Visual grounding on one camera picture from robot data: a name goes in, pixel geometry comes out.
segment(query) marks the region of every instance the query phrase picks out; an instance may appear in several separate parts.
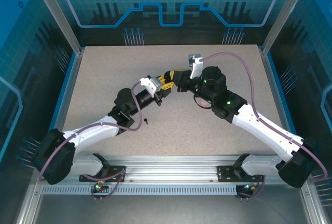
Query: black mounting bracket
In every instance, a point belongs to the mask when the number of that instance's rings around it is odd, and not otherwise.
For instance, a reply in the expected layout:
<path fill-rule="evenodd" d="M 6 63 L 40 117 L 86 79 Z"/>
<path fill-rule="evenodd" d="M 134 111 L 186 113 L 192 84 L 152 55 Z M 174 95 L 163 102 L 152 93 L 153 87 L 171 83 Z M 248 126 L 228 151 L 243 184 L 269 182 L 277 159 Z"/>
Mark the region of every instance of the black mounting bracket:
<path fill-rule="evenodd" d="M 256 183 L 259 179 L 260 182 L 263 181 L 263 176 L 249 176 L 247 173 L 242 175 L 242 178 L 239 178 L 234 173 L 234 167 L 232 165 L 229 166 L 217 166 L 217 175 L 219 183 Z"/>
<path fill-rule="evenodd" d="M 95 155 L 103 164 L 103 167 L 102 169 L 98 172 L 98 174 L 96 174 L 95 176 L 93 176 L 94 178 L 96 179 L 103 179 L 103 178 L 107 178 L 107 177 L 110 177 L 110 176 L 113 176 L 117 173 L 119 173 L 120 171 L 124 171 L 124 175 L 122 176 L 122 179 L 121 179 L 121 183 L 125 181 L 125 176 L 126 176 L 126 167 L 125 166 L 111 166 L 109 164 L 109 162 L 103 158 L 103 156 L 101 156 L 100 154 L 98 153 L 94 153 L 93 155 Z M 109 183 L 109 182 L 117 182 L 120 180 L 120 177 L 121 175 L 118 175 L 116 177 L 113 177 L 112 179 L 109 179 L 109 180 L 106 180 L 105 182 L 106 183 Z M 91 180 L 91 179 L 88 179 L 86 178 L 84 175 L 80 175 L 79 176 L 79 181 L 80 182 L 83 182 L 83 183 L 92 183 L 92 182 L 95 182 L 94 180 Z"/>

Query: cable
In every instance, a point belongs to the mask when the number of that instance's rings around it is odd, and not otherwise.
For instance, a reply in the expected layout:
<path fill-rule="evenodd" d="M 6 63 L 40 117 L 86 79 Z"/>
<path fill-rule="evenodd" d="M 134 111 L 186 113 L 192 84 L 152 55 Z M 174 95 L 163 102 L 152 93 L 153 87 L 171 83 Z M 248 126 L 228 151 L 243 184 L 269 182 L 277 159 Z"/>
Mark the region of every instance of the cable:
<path fill-rule="evenodd" d="M 240 193 L 241 195 L 244 195 L 246 197 L 250 197 L 249 194 L 245 194 L 245 193 Z M 265 205 L 268 205 L 271 209 L 273 209 L 286 223 L 290 223 L 278 210 L 276 210 L 270 203 L 260 199 L 260 198 L 256 198 L 257 201 L 262 202 Z"/>
<path fill-rule="evenodd" d="M 101 179 L 100 178 L 95 178 L 95 177 L 92 177 L 92 176 L 89 176 L 89 175 L 83 175 L 83 176 L 86 177 L 87 179 L 90 179 L 90 180 L 93 180 L 93 181 L 107 181 L 107 180 L 110 180 L 110 179 L 112 179 L 114 177 L 117 177 L 118 175 L 122 175 L 122 174 L 124 174 L 123 170 L 116 173 L 116 174 L 114 174 L 113 176 L 109 176 L 109 177 L 101 178 Z"/>
<path fill-rule="evenodd" d="M 255 189 L 258 188 L 258 186 L 259 186 L 259 177 L 260 177 L 260 175 L 256 175 L 256 177 L 257 177 L 257 182 L 256 182 L 256 184 L 254 184 Z M 243 187 L 244 190 L 242 189 L 242 191 L 240 191 L 240 192 L 239 192 L 239 190 L 237 190 L 237 192 L 238 192 L 238 194 L 236 195 L 237 198 L 239 198 L 239 193 L 246 193 L 248 191 L 252 191 L 251 187 L 248 186 L 248 188 L 247 188 L 247 186 Z"/>
<path fill-rule="evenodd" d="M 310 150 L 308 150 L 305 146 L 303 146 L 302 144 L 296 142 L 295 140 L 293 140 L 291 137 L 288 137 L 286 134 L 280 132 L 279 130 L 277 130 L 276 128 L 274 128 L 273 126 L 269 125 L 268 123 L 266 123 L 264 120 L 261 119 L 261 117 L 258 114 L 258 111 L 256 110 L 256 106 L 255 106 L 255 98 L 254 98 L 254 83 L 253 83 L 253 79 L 251 77 L 251 73 L 249 71 L 248 65 L 246 64 L 246 62 L 237 54 L 232 53 L 232 52 L 219 52 L 213 55 L 210 55 L 208 57 L 202 58 L 199 61 L 203 62 L 203 61 L 207 61 L 211 58 L 217 57 L 219 55 L 231 55 L 232 57 L 237 58 L 238 60 L 240 60 L 240 62 L 243 64 L 248 77 L 249 77 L 249 82 L 250 82 L 250 89 L 251 89 L 251 102 L 252 102 L 252 107 L 254 110 L 254 114 L 257 118 L 257 120 L 259 120 L 262 124 L 264 124 L 266 127 L 268 127 L 269 129 L 273 130 L 274 132 L 276 132 L 277 134 L 281 135 L 282 137 L 284 137 L 285 139 L 287 139 L 288 141 L 292 142 L 293 144 L 297 145 L 299 148 L 301 148 L 302 150 L 304 150 L 308 155 L 310 155 L 312 157 L 313 160 L 315 160 L 315 162 L 321 167 L 322 171 L 323 171 L 323 176 L 320 178 L 308 178 L 308 180 L 311 181 L 324 181 L 327 176 L 327 170 L 325 168 L 325 166 L 323 165 L 323 163 L 318 159 L 318 157 L 316 157 L 315 154 L 313 154 Z"/>
<path fill-rule="evenodd" d="M 252 200 L 252 199 L 255 199 L 256 197 L 258 197 L 261 194 L 261 192 L 263 191 L 264 186 L 265 186 L 265 176 L 263 176 L 263 182 L 261 183 L 261 186 L 260 186 L 258 192 L 253 196 L 249 195 L 250 197 L 248 199 Z"/>
<path fill-rule="evenodd" d="M 116 175 L 118 175 L 118 174 L 121 174 L 120 179 L 119 179 L 118 182 L 115 184 L 115 186 L 114 186 L 114 188 L 112 189 L 112 191 L 111 191 L 108 195 L 106 195 L 106 196 L 104 196 L 104 197 L 101 197 L 101 200 L 104 200 L 104 199 L 109 198 L 109 197 L 110 197 L 110 196 L 116 191 L 116 189 L 118 188 L 118 186 L 119 186 L 121 180 L 123 179 L 123 176 L 125 175 L 125 171 L 121 171 L 121 172 L 117 173 Z M 94 198 L 94 200 L 96 200 L 96 199 L 98 198 L 98 197 L 95 197 L 95 196 L 94 196 L 93 191 L 91 191 L 91 196 Z"/>
<path fill-rule="evenodd" d="M 78 130 L 76 133 L 72 134 L 70 137 L 68 137 L 65 141 L 63 141 L 54 151 L 53 153 L 50 155 L 50 157 L 47 159 L 46 163 L 44 164 L 43 168 L 41 169 L 40 171 L 40 174 L 39 174 L 39 177 L 38 177 L 38 180 L 42 181 L 42 177 L 43 177 L 43 174 L 47 168 L 47 166 L 49 165 L 49 163 L 52 161 L 52 159 L 54 158 L 54 156 L 59 152 L 59 150 L 61 150 L 61 148 L 67 144 L 70 140 L 72 140 L 73 138 L 76 137 L 77 134 L 80 134 L 81 132 L 91 128 L 91 127 L 96 127 L 96 126 L 103 126 L 103 125 L 109 125 L 110 127 L 117 127 L 117 128 L 121 128 L 121 129 L 124 129 L 124 130 L 127 130 L 127 131 L 137 131 L 141 125 L 142 125 L 142 122 L 143 122 L 143 116 L 142 116 L 142 110 L 140 108 L 140 105 L 139 105 L 139 102 L 137 101 L 136 99 L 136 96 L 135 96 L 135 93 L 134 93 L 134 89 L 140 84 L 141 82 L 138 81 L 134 84 L 134 86 L 131 88 L 131 95 L 134 99 L 134 102 L 135 102 L 135 105 L 137 107 L 137 110 L 139 112 L 139 116 L 140 116 L 140 120 L 139 120 L 139 124 L 136 128 L 128 128 L 128 127 L 122 127 L 120 125 L 117 125 L 117 124 L 114 124 L 114 123 L 108 123 L 108 122 L 103 122 L 103 123 L 94 123 L 94 124 L 91 124 L 91 125 L 88 125 L 86 127 L 83 127 L 82 129 Z"/>
<path fill-rule="evenodd" d="M 193 101 L 195 101 L 195 103 L 200 107 L 200 108 L 203 108 L 203 109 L 211 109 L 211 106 L 209 106 L 209 107 L 205 107 L 205 106 L 201 106 L 200 104 L 198 104 L 197 103 L 197 101 L 196 101 L 196 96 L 195 95 L 193 95 Z"/>

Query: work surface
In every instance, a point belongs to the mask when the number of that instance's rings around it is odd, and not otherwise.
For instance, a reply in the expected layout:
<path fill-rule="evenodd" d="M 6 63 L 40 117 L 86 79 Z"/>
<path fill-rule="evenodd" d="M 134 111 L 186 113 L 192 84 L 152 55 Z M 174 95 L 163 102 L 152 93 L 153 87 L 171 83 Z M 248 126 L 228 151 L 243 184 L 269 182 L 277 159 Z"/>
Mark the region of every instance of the work surface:
<path fill-rule="evenodd" d="M 241 56 L 251 71 L 257 110 L 280 125 L 267 75 L 256 45 L 121 46 L 86 47 L 78 72 L 64 130 L 85 126 L 103 118 L 114 106 L 122 88 L 131 88 L 147 75 L 159 76 L 172 69 L 188 69 L 188 55 L 203 57 L 221 52 Z M 236 58 L 224 55 L 204 62 L 218 66 L 227 77 L 228 89 L 251 102 L 246 71 Z M 139 86 L 135 93 L 143 90 Z M 273 151 L 248 132 L 198 107 L 190 92 L 176 88 L 160 107 L 143 109 L 143 122 L 136 132 L 102 140 L 82 154 L 124 156 L 271 154 Z M 139 117 L 133 117 L 135 127 Z"/>

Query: glass panel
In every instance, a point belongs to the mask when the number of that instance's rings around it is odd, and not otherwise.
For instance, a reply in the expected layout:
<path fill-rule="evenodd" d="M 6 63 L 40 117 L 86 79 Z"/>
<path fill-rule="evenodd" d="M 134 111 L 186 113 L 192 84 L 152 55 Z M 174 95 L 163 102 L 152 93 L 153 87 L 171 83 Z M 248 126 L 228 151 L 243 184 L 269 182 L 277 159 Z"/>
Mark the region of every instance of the glass panel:
<path fill-rule="evenodd" d="M 262 44 L 285 0 L 58 2 L 87 46 Z"/>
<path fill-rule="evenodd" d="M 299 0 L 271 48 L 295 130 L 318 141 L 319 158 L 329 174 L 332 172 L 331 2 Z M 330 215 L 331 181 L 317 183 L 317 189 Z"/>
<path fill-rule="evenodd" d="M 0 222 L 14 223 L 73 52 L 43 0 L 2 0 L 0 12 Z"/>

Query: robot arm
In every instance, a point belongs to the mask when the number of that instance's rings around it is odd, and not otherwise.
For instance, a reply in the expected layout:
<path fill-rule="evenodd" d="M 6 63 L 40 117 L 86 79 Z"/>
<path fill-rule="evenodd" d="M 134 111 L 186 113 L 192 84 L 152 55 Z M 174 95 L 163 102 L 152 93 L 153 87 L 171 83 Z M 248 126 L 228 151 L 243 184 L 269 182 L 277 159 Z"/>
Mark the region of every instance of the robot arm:
<path fill-rule="evenodd" d="M 192 73 L 191 70 L 169 71 L 164 76 L 166 82 L 174 82 L 178 92 L 190 91 L 195 97 L 210 103 L 216 116 L 250 132 L 278 155 L 267 161 L 265 158 L 261 160 L 260 157 L 243 154 L 233 166 L 235 174 L 239 178 L 244 173 L 252 176 L 279 176 L 293 187 L 302 187 L 314 169 L 315 161 L 292 141 L 313 153 L 317 143 L 312 139 L 303 140 L 255 112 L 244 98 L 227 89 L 226 76 L 218 67 L 206 67 L 201 76 L 194 78 Z"/>
<path fill-rule="evenodd" d="M 135 96 L 140 109 L 153 102 L 160 106 L 161 99 L 167 97 L 173 87 L 172 82 L 165 83 L 163 76 L 143 78 L 141 79 L 141 85 L 146 89 Z M 53 129 L 45 135 L 31 159 L 31 162 L 39 171 L 43 169 L 54 150 L 65 140 L 69 140 L 58 150 L 43 173 L 43 177 L 49 184 L 56 184 L 68 175 L 96 175 L 101 170 L 108 169 L 104 168 L 105 162 L 103 163 L 103 158 L 100 155 L 94 154 L 83 160 L 77 158 L 76 155 L 100 140 L 117 136 L 129 130 L 129 127 L 134 124 L 131 116 L 138 113 L 139 110 L 133 99 L 131 89 L 121 89 L 114 103 L 115 106 L 107 116 L 92 124 L 63 133 Z"/>

